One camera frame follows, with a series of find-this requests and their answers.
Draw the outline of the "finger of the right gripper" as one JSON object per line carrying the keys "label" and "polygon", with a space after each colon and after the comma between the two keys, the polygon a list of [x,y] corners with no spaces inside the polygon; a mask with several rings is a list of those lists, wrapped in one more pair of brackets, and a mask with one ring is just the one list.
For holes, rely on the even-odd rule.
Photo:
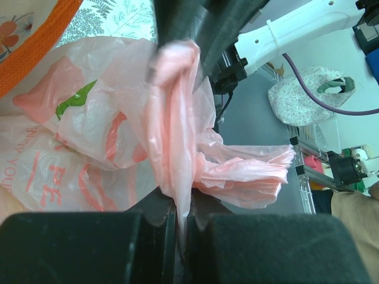
{"label": "finger of the right gripper", "polygon": [[180,41],[190,36],[190,30],[195,23],[197,12],[203,4],[204,1],[153,1],[158,37],[155,50],[148,64],[147,82],[150,83],[156,73],[156,58],[159,50],[173,41]]}
{"label": "finger of the right gripper", "polygon": [[238,37],[246,23],[268,1],[192,1],[192,39],[200,48],[201,73],[195,81],[196,91],[210,76],[222,52]]}

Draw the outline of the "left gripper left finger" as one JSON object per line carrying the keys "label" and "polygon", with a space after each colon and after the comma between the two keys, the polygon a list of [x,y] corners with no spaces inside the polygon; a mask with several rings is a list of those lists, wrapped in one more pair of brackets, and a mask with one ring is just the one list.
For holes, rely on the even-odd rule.
{"label": "left gripper left finger", "polygon": [[123,212],[1,204],[2,283],[172,283],[176,207],[159,189]]}

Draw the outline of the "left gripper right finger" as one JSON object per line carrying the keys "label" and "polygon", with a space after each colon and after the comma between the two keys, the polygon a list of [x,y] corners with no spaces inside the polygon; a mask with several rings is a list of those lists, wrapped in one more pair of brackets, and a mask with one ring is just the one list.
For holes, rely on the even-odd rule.
{"label": "left gripper right finger", "polygon": [[235,214],[192,191],[192,283],[370,283],[344,225],[326,214]]}

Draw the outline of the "pink plastic grocery bag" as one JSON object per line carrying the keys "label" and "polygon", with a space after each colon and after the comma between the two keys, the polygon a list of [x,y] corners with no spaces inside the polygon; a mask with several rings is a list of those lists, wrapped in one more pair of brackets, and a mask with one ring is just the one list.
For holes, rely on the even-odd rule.
{"label": "pink plastic grocery bag", "polygon": [[24,211],[123,211],[160,186],[180,229],[191,188],[265,208],[294,150],[227,146],[200,49],[146,39],[65,44],[1,98],[1,218]]}

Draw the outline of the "beige paper grocery bag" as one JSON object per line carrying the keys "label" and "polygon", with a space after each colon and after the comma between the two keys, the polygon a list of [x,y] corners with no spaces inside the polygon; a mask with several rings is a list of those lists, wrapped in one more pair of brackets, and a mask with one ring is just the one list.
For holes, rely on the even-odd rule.
{"label": "beige paper grocery bag", "polygon": [[1,96],[16,87],[63,34],[82,1],[1,1]]}

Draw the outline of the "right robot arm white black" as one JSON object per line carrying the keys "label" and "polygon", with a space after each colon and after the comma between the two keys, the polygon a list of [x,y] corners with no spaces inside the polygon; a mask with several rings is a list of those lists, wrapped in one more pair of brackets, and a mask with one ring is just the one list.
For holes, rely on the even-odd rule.
{"label": "right robot arm white black", "polygon": [[154,1],[153,7],[159,47],[193,39],[217,95],[302,43],[378,23],[377,1]]}

